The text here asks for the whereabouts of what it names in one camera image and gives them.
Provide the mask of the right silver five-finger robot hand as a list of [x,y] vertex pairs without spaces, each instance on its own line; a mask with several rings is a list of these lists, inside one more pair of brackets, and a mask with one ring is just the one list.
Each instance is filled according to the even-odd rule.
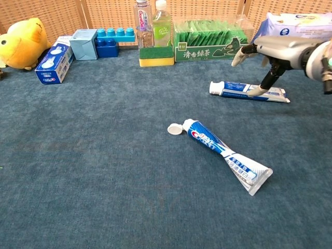
[[253,43],[241,47],[233,58],[231,66],[235,67],[245,59],[262,54],[263,66],[271,64],[271,69],[261,84],[248,92],[249,96],[266,93],[285,71],[300,70],[302,54],[314,46],[315,40],[304,37],[260,36]]

